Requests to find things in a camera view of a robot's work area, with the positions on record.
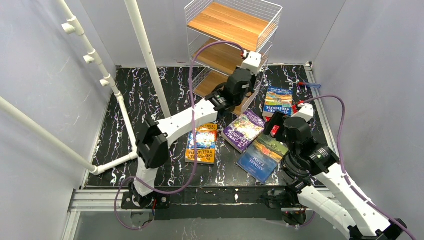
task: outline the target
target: black table surface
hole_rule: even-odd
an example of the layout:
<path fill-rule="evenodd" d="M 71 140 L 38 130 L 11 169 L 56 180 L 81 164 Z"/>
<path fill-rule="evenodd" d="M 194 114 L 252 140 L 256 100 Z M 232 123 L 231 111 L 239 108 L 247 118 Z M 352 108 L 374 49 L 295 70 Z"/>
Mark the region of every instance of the black table surface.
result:
<path fill-rule="evenodd" d="M 175 115 L 189 108 L 191 104 L 188 85 L 189 68 L 165 67 L 158 70 L 171 114 Z M 201 70 L 201 68 L 196 67 L 193 76 L 195 77 Z M 305 68 L 302 65 L 269 66 L 264 73 L 265 77 L 262 81 L 260 92 L 249 107 L 258 116 L 262 116 L 262 108 L 269 85 L 292 89 L 293 100 L 296 102 L 313 97 L 310 89 L 285 83 L 287 80 L 293 82 L 308 81 Z M 164 118 L 155 88 L 146 68 L 119 69 L 117 71 L 116 81 L 125 99 L 125 105 L 133 128 L 138 123 L 141 123 L 146 115 L 152 115 L 156 120 Z M 200 100 L 201 98 L 196 96 L 195 101 L 198 102 Z M 236 118 L 237 116 L 229 114 L 223 119 L 217 120 L 218 130 L 222 131 Z M 326 138 L 323 126 L 321 125 L 316 108 L 314 118 L 311 120 L 311 127 L 313 129 L 313 136 L 317 141 L 325 143 Z M 170 147 L 170 159 L 157 171 L 155 180 L 155 186 L 157 188 L 179 187 L 184 185 L 188 180 L 193 169 L 193 163 L 185 162 L 187 140 L 188 134 L 178 139 Z M 127 155 L 130 151 L 130 140 L 124 119 L 117 100 L 112 95 L 93 156 L 93 164 L 98 166 L 109 163 Z M 241 154 L 237 150 L 226 142 L 224 138 L 219 136 L 216 142 L 215 164 L 198 164 L 195 177 L 190 186 L 219 188 L 285 185 L 281 166 L 278 166 L 274 170 L 265 184 L 261 184 L 236 165 L 236 161 L 240 156 Z M 130 160 L 98 176 L 90 174 L 85 187 L 87 189 L 98 189 L 99 187 L 107 189 L 117 188 L 125 178 L 136 175 L 137 166 L 137 160 Z"/>

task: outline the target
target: pipe fitting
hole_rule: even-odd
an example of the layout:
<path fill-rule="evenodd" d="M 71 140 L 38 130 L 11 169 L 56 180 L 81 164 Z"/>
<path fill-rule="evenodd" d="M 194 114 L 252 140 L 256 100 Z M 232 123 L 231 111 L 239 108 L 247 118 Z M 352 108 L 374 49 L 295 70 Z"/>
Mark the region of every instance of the pipe fitting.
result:
<path fill-rule="evenodd" d="M 103 63 L 99 53 L 97 53 L 94 48 L 92 52 L 89 52 L 87 55 L 84 56 L 84 60 L 87 64 L 95 63 L 97 65 L 100 65 Z"/>
<path fill-rule="evenodd" d="M 107 77 L 103 78 L 102 80 L 108 81 L 111 88 L 113 88 L 117 85 L 111 74 L 109 74 Z"/>
<path fill-rule="evenodd" d="M 84 34 L 84 28 L 81 26 L 81 23 L 78 21 L 76 16 L 67 20 L 67 23 L 62 24 L 62 28 L 68 35 L 75 33 L 76 35 L 81 36 Z"/>
<path fill-rule="evenodd" d="M 103 172 L 99 172 L 99 168 L 97 167 L 97 166 L 94 166 L 94 170 L 93 171 L 90 171 L 90 173 L 92 173 L 93 175 L 99 175 L 99 174 L 102 174 L 102 173 L 104 173 L 105 171 L 103 171 Z"/>
<path fill-rule="evenodd" d="M 103 87 L 106 87 L 106 86 L 109 86 L 110 82 L 108 82 L 108 81 L 106 81 L 106 80 L 104 80 L 104 79 L 101 79 L 101 80 L 100 80 L 100 84 L 101 84 Z"/>
<path fill-rule="evenodd" d="M 119 91 L 118 93 L 115 93 L 114 95 L 115 95 L 115 97 L 116 97 L 116 99 L 117 99 L 118 103 L 119 103 L 119 100 L 120 100 L 120 99 L 122 99 L 122 100 L 124 99 L 124 97 L 122 96 L 121 91 Z"/>

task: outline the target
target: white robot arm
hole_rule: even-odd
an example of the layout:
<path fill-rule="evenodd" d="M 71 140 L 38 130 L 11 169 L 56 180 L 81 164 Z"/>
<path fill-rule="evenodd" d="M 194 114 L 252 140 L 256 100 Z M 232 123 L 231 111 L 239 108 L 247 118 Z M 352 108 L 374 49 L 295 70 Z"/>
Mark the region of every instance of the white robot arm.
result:
<path fill-rule="evenodd" d="M 350 240 L 395 240 L 402 230 L 378 211 L 370 207 L 365 193 L 349 177 L 351 184 L 345 181 L 339 158 L 326 145 L 317 143 L 308 124 L 313 117 L 312 106 L 301 103 L 302 109 L 290 118 L 274 114 L 264 131 L 278 125 L 275 138 L 287 144 L 289 153 L 284 157 L 284 170 L 289 176 L 295 176 L 283 194 L 289 199 L 297 199 L 293 204 L 301 204 L 315 211 L 333 224 Z M 312 186 L 311 177 L 316 177 L 333 193 L 341 206 L 328 199 Z M 366 200 L 362 200 L 352 189 L 358 190 Z"/>
<path fill-rule="evenodd" d="M 216 121 L 225 112 L 232 112 L 240 105 L 248 92 L 253 91 L 256 74 L 259 71 L 261 55 L 250 52 L 241 68 L 228 78 L 227 83 L 217 86 L 212 94 L 206 96 L 194 106 L 195 126 Z M 366 201 L 358 197 L 351 186 L 359 190 L 355 182 L 348 185 L 338 162 L 338 157 L 325 144 L 316 143 L 312 137 L 308 121 L 314 116 L 313 106 L 301 103 L 301 109 L 292 117 L 276 113 L 271 118 L 264 134 L 280 126 L 274 136 L 285 142 L 289 153 L 284 157 L 284 166 L 297 166 L 307 172 L 307 177 L 297 177 L 286 186 L 284 194 L 291 194 L 301 204 L 318 213 L 336 229 L 351 240 L 394 240 L 402 230 L 386 217 L 371 208 Z M 193 108 L 186 109 L 172 117 L 154 121 L 146 117 L 139 130 L 137 140 L 138 170 L 133 187 L 141 197 L 147 196 L 155 187 L 158 167 L 169 158 L 169 147 L 181 136 L 192 130 Z M 310 177 L 315 176 L 338 198 L 339 206 L 323 196 L 313 186 Z"/>
<path fill-rule="evenodd" d="M 244 52 L 244 61 L 228 81 L 217 86 L 210 95 L 194 106 L 195 126 L 216 121 L 225 113 L 232 112 L 240 105 L 247 93 L 253 93 L 257 74 L 261 67 L 262 55 Z M 146 117 L 139 127 L 137 136 L 138 169 L 134 181 L 135 191 L 144 197 L 155 187 L 158 167 L 169 159 L 169 147 L 181 136 L 192 131 L 193 108 L 186 109 L 174 116 L 154 121 Z"/>

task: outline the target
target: white wall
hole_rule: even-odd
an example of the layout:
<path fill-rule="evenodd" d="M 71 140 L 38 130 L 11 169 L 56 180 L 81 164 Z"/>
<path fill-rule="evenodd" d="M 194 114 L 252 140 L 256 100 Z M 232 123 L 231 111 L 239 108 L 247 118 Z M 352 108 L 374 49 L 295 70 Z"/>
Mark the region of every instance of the white wall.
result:
<path fill-rule="evenodd" d="M 124 1 L 81 0 L 117 65 L 145 67 Z M 191 0 L 138 0 L 156 64 L 190 65 L 184 7 Z M 313 61 L 345 0 L 270 0 L 283 6 L 270 63 Z"/>
<path fill-rule="evenodd" d="M 422 0 L 347 0 L 313 68 L 320 93 L 345 101 L 348 172 L 417 239 L 424 236 L 423 13 Z M 324 108 L 336 134 L 340 104 L 325 100 Z"/>
<path fill-rule="evenodd" d="M 80 1 L 68 1 L 115 73 Z M 76 35 L 54 0 L 1 1 L 0 96 L 87 160 L 92 157 L 110 90 L 87 66 Z M 85 169 L 0 110 L 0 239 L 60 239 L 72 191 Z"/>

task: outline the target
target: book cover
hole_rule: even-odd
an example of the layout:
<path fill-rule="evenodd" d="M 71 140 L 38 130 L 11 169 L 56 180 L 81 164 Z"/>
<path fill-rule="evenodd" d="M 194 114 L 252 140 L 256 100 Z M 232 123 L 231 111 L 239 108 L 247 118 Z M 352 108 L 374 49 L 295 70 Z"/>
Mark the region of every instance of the book cover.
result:
<path fill-rule="evenodd" d="M 240 157 L 237 165 L 265 184 L 287 152 L 287 147 L 281 142 L 261 134 Z"/>
<path fill-rule="evenodd" d="M 293 91 L 269 86 L 266 92 L 262 116 L 272 117 L 275 112 L 292 115 Z"/>
<path fill-rule="evenodd" d="M 249 109 L 227 126 L 221 135 L 242 153 L 264 128 L 265 121 Z"/>
<path fill-rule="evenodd" d="M 203 124 L 196 128 L 197 162 L 199 164 L 215 163 L 215 146 L 217 142 L 218 125 L 213 123 Z M 185 161 L 195 161 L 195 145 L 193 132 L 188 134 L 187 149 L 185 150 Z"/>

